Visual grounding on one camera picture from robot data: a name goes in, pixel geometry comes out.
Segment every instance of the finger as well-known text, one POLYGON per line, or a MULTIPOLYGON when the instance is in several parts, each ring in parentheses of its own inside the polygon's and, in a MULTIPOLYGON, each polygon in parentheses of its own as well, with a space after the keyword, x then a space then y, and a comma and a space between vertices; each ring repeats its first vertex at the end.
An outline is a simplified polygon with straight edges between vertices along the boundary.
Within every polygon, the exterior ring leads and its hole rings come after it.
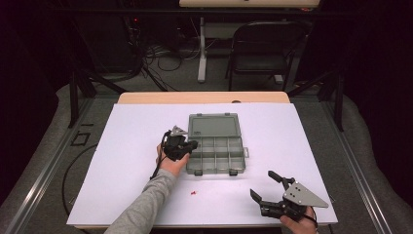
POLYGON ((307 207, 306 215, 310 217, 314 217, 314 211, 311 207, 307 207))
POLYGON ((288 216, 281 216, 280 217, 280 222, 288 227, 289 230, 291 230, 293 233, 300 233, 302 231, 301 226, 298 224, 298 222, 292 220, 290 217, 288 216))

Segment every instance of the silver triangular plate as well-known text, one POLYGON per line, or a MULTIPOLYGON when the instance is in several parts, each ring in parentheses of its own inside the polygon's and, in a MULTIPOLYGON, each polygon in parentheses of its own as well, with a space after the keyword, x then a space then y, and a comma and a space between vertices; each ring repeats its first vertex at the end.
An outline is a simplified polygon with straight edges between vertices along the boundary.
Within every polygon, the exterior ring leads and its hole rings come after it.
POLYGON ((182 135, 187 135, 188 133, 177 127, 176 125, 173 126, 172 131, 170 131, 170 136, 171 137, 176 137, 176 136, 182 136, 182 135))
POLYGON ((328 204, 299 182, 294 182, 283 197, 300 206, 328 208, 328 204))

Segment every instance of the white paper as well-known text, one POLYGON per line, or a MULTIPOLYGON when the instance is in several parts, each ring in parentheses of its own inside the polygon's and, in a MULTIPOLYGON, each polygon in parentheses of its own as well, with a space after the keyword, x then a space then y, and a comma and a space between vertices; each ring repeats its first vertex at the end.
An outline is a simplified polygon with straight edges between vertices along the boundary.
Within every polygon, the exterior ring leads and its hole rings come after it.
POLYGON ((319 169, 293 104, 115 104, 67 221, 107 226, 140 194, 153 174, 156 146, 174 125, 187 131, 190 114, 237 113, 249 150, 243 174, 187 175, 182 172, 155 226, 277 225, 261 216, 249 195, 279 202, 284 188, 268 171, 295 177, 321 197, 320 224, 337 222, 319 169))

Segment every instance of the white table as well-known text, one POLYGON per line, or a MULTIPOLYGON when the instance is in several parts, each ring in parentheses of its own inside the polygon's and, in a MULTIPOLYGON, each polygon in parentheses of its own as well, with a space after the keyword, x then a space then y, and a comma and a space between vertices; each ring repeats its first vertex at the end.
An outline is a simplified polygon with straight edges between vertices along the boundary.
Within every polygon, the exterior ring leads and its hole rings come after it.
MULTIPOLYGON (((317 8, 319 6, 319 0, 180 0, 179 6, 186 8, 317 8)), ((208 31, 210 33, 208 35, 206 33, 208 25, 206 25, 205 19, 201 18, 199 83, 204 83, 206 80, 206 37, 232 38, 232 35, 239 26, 240 25, 236 23, 210 23, 211 29, 208 31), (222 33, 222 29, 214 31, 214 27, 221 27, 226 30, 226 32, 222 33), (224 37, 218 37, 217 33, 224 35, 224 37)))
MULTIPOLYGON (((214 93, 199 94, 214 100, 214 93)), ((231 94, 216 93, 228 99, 231 94)), ((233 96, 243 100, 242 96, 248 95, 253 93, 233 96)), ((110 225, 140 194, 152 175, 156 166, 156 145, 164 132, 174 125, 186 129, 189 114, 225 112, 239 115, 244 147, 249 150, 244 173, 194 176, 182 172, 155 226, 280 225, 277 219, 261 216, 259 206, 249 196, 252 188, 263 200, 279 202, 282 199, 283 187, 267 176, 268 171, 295 177, 328 203, 328 209, 316 208, 319 224, 337 222, 294 105, 245 102, 115 104, 67 224, 79 228, 110 225)))

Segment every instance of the chair leg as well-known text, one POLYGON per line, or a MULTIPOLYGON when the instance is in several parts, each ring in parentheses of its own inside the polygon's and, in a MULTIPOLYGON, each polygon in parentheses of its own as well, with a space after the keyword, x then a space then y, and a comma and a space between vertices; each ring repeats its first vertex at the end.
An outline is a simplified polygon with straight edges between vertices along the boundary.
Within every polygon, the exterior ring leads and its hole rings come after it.
POLYGON ((232 76, 233 76, 233 74, 232 74, 232 73, 233 73, 233 72, 232 72, 232 69, 230 68, 228 72, 229 72, 229 76, 230 76, 230 77, 229 77, 228 91, 231 91, 231 90, 232 90, 232 76))
POLYGON ((227 70, 225 72, 225 79, 228 79, 228 72, 230 71, 231 67, 231 56, 228 57, 228 64, 227 64, 227 70))
POLYGON ((292 51, 288 58, 288 69, 286 70, 285 78, 282 83, 282 90, 285 91, 286 83, 288 83, 289 73, 291 71, 292 62, 294 60, 295 51, 292 51))

